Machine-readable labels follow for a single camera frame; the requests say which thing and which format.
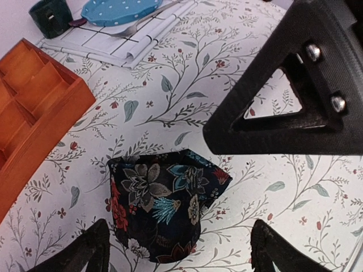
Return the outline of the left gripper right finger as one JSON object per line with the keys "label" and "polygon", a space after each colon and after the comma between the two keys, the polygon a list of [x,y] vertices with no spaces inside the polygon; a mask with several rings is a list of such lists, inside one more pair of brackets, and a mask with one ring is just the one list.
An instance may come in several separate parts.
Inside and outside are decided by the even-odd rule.
{"label": "left gripper right finger", "polygon": [[254,271],[327,272],[321,264],[298,251],[261,219],[251,231],[251,266]]}

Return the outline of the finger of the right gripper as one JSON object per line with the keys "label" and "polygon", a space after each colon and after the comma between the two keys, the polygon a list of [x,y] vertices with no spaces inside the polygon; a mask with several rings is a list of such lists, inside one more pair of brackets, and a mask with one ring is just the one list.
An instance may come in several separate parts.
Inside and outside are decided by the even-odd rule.
{"label": "finger of the right gripper", "polygon": [[361,155],[362,2],[294,1],[203,136],[218,155]]}

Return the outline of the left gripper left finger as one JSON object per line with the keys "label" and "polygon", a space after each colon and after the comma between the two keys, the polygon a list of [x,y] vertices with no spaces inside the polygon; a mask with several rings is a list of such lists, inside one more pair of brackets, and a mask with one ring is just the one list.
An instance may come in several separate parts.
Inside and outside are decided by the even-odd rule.
{"label": "left gripper left finger", "polygon": [[105,219],[97,220],[65,249],[33,267],[33,272],[107,272],[110,231]]}

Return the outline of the dark floral tie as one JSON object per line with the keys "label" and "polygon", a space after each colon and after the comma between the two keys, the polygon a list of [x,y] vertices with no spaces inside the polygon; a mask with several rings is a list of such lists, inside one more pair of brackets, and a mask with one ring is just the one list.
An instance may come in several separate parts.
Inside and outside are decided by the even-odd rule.
{"label": "dark floral tie", "polygon": [[115,236],[137,257],[169,264],[188,257],[204,209],[229,186],[223,169],[191,150],[110,159]]}

